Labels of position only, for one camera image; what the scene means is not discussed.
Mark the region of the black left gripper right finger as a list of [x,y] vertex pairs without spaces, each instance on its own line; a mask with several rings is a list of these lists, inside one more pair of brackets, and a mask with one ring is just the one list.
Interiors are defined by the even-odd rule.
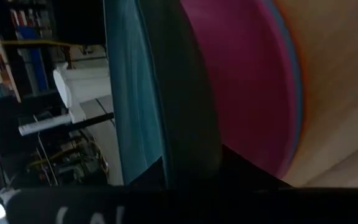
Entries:
[[358,224],[358,188],[293,187],[223,146],[218,184],[192,192],[179,214],[190,223]]

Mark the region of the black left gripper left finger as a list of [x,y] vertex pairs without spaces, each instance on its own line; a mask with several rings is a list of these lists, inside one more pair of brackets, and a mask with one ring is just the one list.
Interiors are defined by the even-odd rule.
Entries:
[[158,159],[127,186],[73,185],[22,189],[6,204],[9,223],[177,223]]

